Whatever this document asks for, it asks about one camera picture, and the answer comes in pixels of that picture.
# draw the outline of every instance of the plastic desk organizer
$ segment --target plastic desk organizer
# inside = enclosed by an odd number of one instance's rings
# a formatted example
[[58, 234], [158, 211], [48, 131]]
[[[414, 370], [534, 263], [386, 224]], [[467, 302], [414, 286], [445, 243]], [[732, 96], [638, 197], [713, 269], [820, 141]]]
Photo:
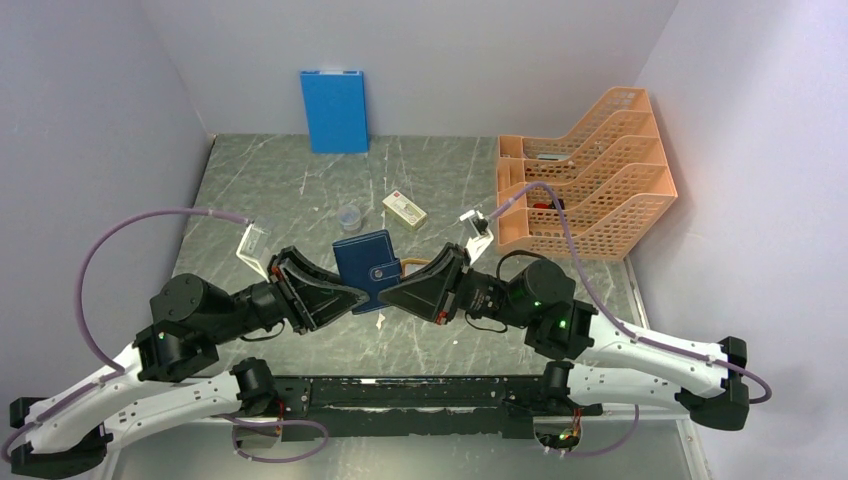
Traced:
[[[623, 258], [677, 198], [643, 89], [610, 89], [560, 138], [500, 136], [496, 155], [498, 205], [530, 182], [549, 183], [580, 258]], [[531, 190], [500, 217], [499, 252], [570, 256], [556, 210], [533, 208], [538, 203], [550, 197]]]

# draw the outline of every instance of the clear plastic cup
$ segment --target clear plastic cup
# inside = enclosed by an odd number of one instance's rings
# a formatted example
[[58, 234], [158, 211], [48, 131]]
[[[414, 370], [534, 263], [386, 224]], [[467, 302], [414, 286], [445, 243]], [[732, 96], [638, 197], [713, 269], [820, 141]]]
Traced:
[[352, 203], [339, 207], [336, 218], [339, 219], [339, 224], [345, 233], [358, 233], [362, 230], [362, 213], [359, 207]]

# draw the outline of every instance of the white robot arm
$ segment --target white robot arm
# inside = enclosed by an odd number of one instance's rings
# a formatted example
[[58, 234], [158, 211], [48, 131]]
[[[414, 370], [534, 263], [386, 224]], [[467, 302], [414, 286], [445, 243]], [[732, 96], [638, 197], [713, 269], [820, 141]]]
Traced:
[[[744, 425], [748, 392], [739, 375], [622, 335], [591, 305], [573, 299], [574, 281], [553, 262], [538, 260], [510, 281], [469, 266], [468, 250], [447, 244], [429, 265], [380, 292], [379, 299], [438, 325], [464, 312], [526, 329], [525, 343], [554, 360], [531, 383], [527, 395], [534, 414], [637, 403], [688, 411], [712, 428]], [[64, 478], [92, 468], [107, 451], [194, 419], [265, 413], [282, 392], [261, 360], [247, 359], [209, 379], [191, 377], [218, 360], [217, 345], [270, 331], [284, 319], [306, 334], [369, 299], [294, 247], [273, 257], [268, 278], [232, 295], [195, 275], [172, 278], [151, 299], [153, 325], [115, 358], [123, 374], [104, 367], [53, 398], [13, 403], [11, 424], [25, 434], [25, 443], [12, 452], [12, 471]], [[732, 337], [706, 344], [630, 328], [639, 338], [716, 361], [743, 367], [747, 359], [744, 342]], [[496, 393], [490, 400], [508, 407], [509, 396]]]

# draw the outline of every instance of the blue binder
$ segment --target blue binder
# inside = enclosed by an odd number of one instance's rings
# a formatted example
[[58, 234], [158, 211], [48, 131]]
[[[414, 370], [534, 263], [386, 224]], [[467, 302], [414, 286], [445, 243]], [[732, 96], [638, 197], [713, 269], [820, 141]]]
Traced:
[[309, 141], [315, 153], [365, 153], [365, 81], [361, 71], [300, 72]]
[[402, 269], [395, 258], [387, 230], [358, 235], [333, 243], [333, 254], [342, 283], [368, 293], [370, 299], [352, 310], [354, 315], [383, 308], [381, 291], [400, 283]]

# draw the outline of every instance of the wire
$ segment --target wire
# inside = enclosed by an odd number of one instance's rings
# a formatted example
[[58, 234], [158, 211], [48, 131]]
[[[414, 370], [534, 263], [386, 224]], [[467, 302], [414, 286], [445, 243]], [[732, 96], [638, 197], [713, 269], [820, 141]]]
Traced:
[[28, 431], [32, 430], [36, 426], [46, 422], [57, 413], [61, 412], [71, 404], [73, 404], [78, 398], [82, 397], [86, 393], [94, 390], [102, 386], [105, 382], [118, 378], [124, 374], [126, 369], [123, 365], [114, 361], [108, 355], [106, 355], [102, 349], [97, 345], [97, 342], [94, 340], [94, 337], [91, 335], [91, 330], [88, 328], [88, 324], [85, 320], [85, 313], [82, 308], [82, 286], [85, 282], [85, 274], [88, 271], [88, 266], [91, 263], [91, 260], [94, 258], [94, 254], [97, 250], [106, 242], [112, 235], [116, 234], [118, 231], [123, 229], [124, 227], [131, 225], [133, 223], [139, 222], [146, 218], [158, 217], [163, 215], [201, 215], [201, 216], [209, 216], [220, 218], [222, 220], [228, 220], [233, 223], [237, 223], [240, 225], [247, 225], [250, 223], [250, 219], [247, 217], [243, 217], [241, 215], [235, 213], [221, 212], [218, 210], [210, 210], [203, 208], [167, 208], [162, 210], [154, 210], [151, 212], [141, 213], [138, 215], [134, 215], [129, 217], [122, 222], [114, 225], [112, 228], [107, 230], [100, 238], [97, 239], [96, 242], [89, 248], [88, 252], [86, 252], [85, 258], [83, 259], [82, 265], [80, 266], [79, 272], [77, 273], [76, 282], [74, 285], [74, 314], [76, 317], [77, 328], [79, 328], [80, 334], [82, 335], [83, 340], [85, 341], [86, 346], [88, 346], [89, 350], [94, 353], [94, 355], [100, 359], [104, 364], [111, 367], [114, 372], [103, 375], [102, 377], [97, 379], [95, 383], [87, 383], [85, 385], [80, 386], [76, 390], [72, 391], [68, 395], [64, 396], [61, 400], [57, 401], [55, 404], [50, 406], [47, 410], [45, 410], [41, 415], [36, 417], [35, 422], [29, 422], [23, 425], [21, 428], [15, 430], [4, 442], [2, 447], [0, 448], [0, 458], [6, 463], [11, 463], [12, 458], [9, 455], [9, 448], [20, 438], [22, 435], [26, 434]]
[[12, 463], [12, 457], [9, 455], [9, 448], [11, 448], [11, 446], [18, 438], [20, 438], [22, 435], [29, 432], [36, 426], [43, 424], [44, 422], [52, 418], [54, 415], [74, 403], [78, 398], [82, 397], [86, 393], [100, 387], [103, 383], [118, 378], [122, 375], [123, 373], [117, 371], [107, 373], [106, 375], [103, 375], [102, 377], [98, 378], [97, 382], [86, 383], [85, 385], [82, 385], [71, 393], [65, 395], [61, 400], [57, 401], [55, 404], [51, 405], [50, 408], [42, 412], [41, 415], [35, 417], [35, 421], [29, 422], [21, 428], [12, 432], [12, 434], [9, 435], [9, 437], [3, 442], [3, 445], [0, 446], [0, 458], [2, 458], [3, 461], [6, 463]]
[[633, 436], [633, 433], [636, 431], [636, 427], [639, 425], [639, 405], [633, 405], [633, 423], [630, 424], [630, 429], [627, 430], [627, 433], [624, 434], [623, 437], [619, 438], [618, 441], [613, 443], [612, 445], [606, 446], [599, 450], [592, 450], [591, 452], [567, 452], [564, 450], [560, 450], [560, 453], [566, 457], [572, 458], [590, 458], [590, 457], [598, 457], [601, 455], [606, 455], [612, 451], [618, 450], [622, 445], [627, 443], [630, 440], [630, 437]]
[[473, 323], [471, 323], [471, 320], [468, 319], [468, 312], [465, 312], [465, 323], [467, 323], [469, 327], [471, 327], [475, 330], [480, 330], [481, 332], [506, 333], [507, 330], [509, 330], [508, 325], [504, 325], [503, 330], [495, 330], [494, 328], [478, 327], [477, 325], [474, 325]]
[[[286, 406], [283, 404], [283, 401], [280, 400], [280, 399], [277, 399], [277, 405], [280, 407], [280, 413], [277, 415], [277, 420], [282, 420], [283, 419], [283, 412], [285, 412]], [[282, 425], [277, 425], [277, 428], [274, 429], [274, 432], [277, 433], [278, 437], [280, 435], [282, 435], [283, 434]]]
[[209, 210], [204, 208], [166, 208], [162, 210], [154, 210], [151, 212], [141, 213], [138, 215], [134, 215], [132, 217], [127, 218], [126, 220], [118, 223], [113, 226], [109, 230], [107, 230], [100, 238], [94, 242], [94, 245], [88, 249], [88, 252], [85, 254], [85, 258], [82, 261], [82, 265], [80, 266], [79, 273], [77, 273], [76, 283], [74, 285], [74, 313], [76, 314], [77, 320], [77, 328], [79, 328], [80, 334], [82, 334], [82, 339], [85, 341], [85, 344], [88, 346], [88, 349], [91, 350], [94, 355], [100, 359], [104, 364], [112, 367], [117, 372], [124, 372], [124, 367], [118, 364], [116, 361], [112, 360], [108, 355], [106, 355], [103, 350], [97, 345], [97, 342], [94, 340], [94, 337], [91, 336], [91, 331], [88, 328], [88, 324], [85, 321], [85, 314], [82, 309], [82, 285], [85, 281], [85, 273], [88, 270], [88, 265], [91, 263], [91, 259], [94, 258], [94, 254], [97, 252], [97, 249], [103, 245], [106, 240], [108, 240], [112, 235], [118, 233], [121, 229], [128, 225], [132, 225], [138, 221], [144, 220], [146, 218], [151, 217], [159, 217], [162, 215], [201, 215], [201, 216], [209, 216], [220, 218], [223, 220], [229, 220], [233, 223], [238, 223], [240, 225], [247, 225], [250, 223], [250, 220], [247, 217], [243, 217], [241, 215], [237, 215], [235, 213], [227, 213], [227, 212], [219, 212], [217, 210]]
[[324, 437], [321, 439], [321, 444], [318, 445], [317, 447], [313, 448], [312, 450], [306, 452], [306, 453], [302, 453], [300, 455], [295, 455], [295, 456], [289, 457], [289, 458], [265, 458], [265, 457], [257, 457], [257, 456], [254, 456], [254, 455], [250, 455], [249, 453], [245, 453], [244, 451], [242, 451], [242, 449], [239, 448], [238, 439], [236, 438], [236, 429], [234, 428], [233, 432], [231, 434], [231, 438], [232, 438], [232, 441], [233, 441], [233, 451], [236, 453], [236, 455], [240, 456], [241, 458], [246, 458], [247, 460], [251, 460], [251, 461], [254, 461], [254, 462], [259, 462], [259, 463], [292, 463], [292, 462], [297, 462], [299, 460], [309, 458], [309, 457], [315, 455], [316, 453], [320, 452], [321, 450], [324, 449], [324, 447], [327, 446], [327, 442], [330, 440], [330, 432], [327, 430], [327, 427], [325, 427], [324, 425], [322, 425], [318, 422], [313, 422], [312, 420], [277, 420], [277, 421], [274, 421], [274, 422], [246, 422], [246, 421], [244, 421], [240, 418], [236, 418], [232, 415], [218, 415], [218, 416], [229, 421], [229, 422], [231, 422], [231, 423], [234, 423], [234, 424], [236, 424], [240, 427], [251, 428], [251, 427], [276, 427], [276, 426], [280, 426], [280, 427], [302, 426], [302, 427], [315, 428], [317, 430], [320, 430], [321, 433], [324, 434]]
[[659, 350], [663, 350], [666, 352], [674, 353], [677, 355], [681, 355], [688, 358], [693, 358], [695, 360], [699, 360], [705, 362], [707, 364], [714, 363], [720, 367], [724, 367], [728, 370], [732, 370], [743, 377], [748, 377], [751, 380], [757, 382], [764, 390], [764, 393], [761, 397], [753, 398], [749, 401], [750, 404], [758, 404], [768, 401], [772, 397], [772, 389], [765, 380], [760, 378], [758, 375], [746, 370], [743, 367], [738, 365], [734, 365], [730, 362], [721, 359], [711, 359], [707, 355], [702, 355], [700, 353], [690, 352], [689, 350], [678, 348], [673, 345], [667, 345], [662, 342], [658, 342], [656, 340], [638, 337], [635, 332], [631, 331], [627, 326], [618, 320], [615, 315], [612, 314], [609, 308], [604, 304], [603, 300], [601, 300], [601, 296], [598, 295], [598, 292], [592, 287], [591, 282], [589, 281], [589, 276], [586, 274], [586, 270], [583, 268], [583, 263], [580, 261], [580, 257], [577, 255], [577, 246], [574, 244], [574, 238], [571, 236], [571, 231], [568, 228], [568, 221], [565, 219], [565, 212], [562, 209], [562, 205], [559, 202], [559, 199], [556, 196], [556, 193], [553, 189], [545, 182], [532, 182], [527, 184], [524, 188], [518, 191], [515, 195], [507, 199], [503, 205], [495, 209], [494, 212], [489, 216], [490, 220], [495, 220], [501, 215], [503, 215], [506, 210], [512, 206], [522, 195], [526, 194], [528, 191], [534, 188], [542, 188], [544, 189], [548, 195], [553, 200], [554, 208], [556, 208], [557, 213], [559, 214], [559, 221], [562, 224], [562, 231], [565, 236], [565, 241], [568, 244], [568, 250], [571, 252], [571, 257], [574, 259], [574, 267], [577, 269], [577, 274], [580, 276], [580, 281], [583, 283], [583, 286], [586, 287], [586, 292], [592, 298], [592, 301], [595, 302], [598, 309], [606, 316], [610, 322], [624, 335], [635, 342], [641, 342], [645, 345], [650, 345]]
[[245, 336], [241, 336], [241, 337], [239, 337], [239, 340], [241, 340], [242, 342], [247, 342], [247, 343], [258, 343], [258, 342], [266, 342], [266, 341], [271, 340], [273, 338], [277, 338], [283, 333], [283, 330], [286, 329], [285, 323], [280, 322], [280, 325], [282, 325], [282, 327], [280, 328], [280, 331], [273, 334], [273, 335], [265, 335], [264, 337], [256, 337], [256, 338], [248, 338], [248, 337], [245, 337]]
[[540, 254], [535, 253], [535, 252], [529, 252], [527, 250], [513, 250], [513, 251], [507, 253], [506, 255], [504, 255], [503, 257], [501, 257], [500, 260], [498, 260], [498, 265], [495, 267], [495, 278], [497, 278], [498, 280], [501, 280], [501, 266], [503, 265], [503, 262], [507, 258], [510, 258], [510, 257], [533, 257], [533, 258], [541, 258], [542, 260], [548, 259], [548, 257], [546, 257], [544, 255], [540, 255]]

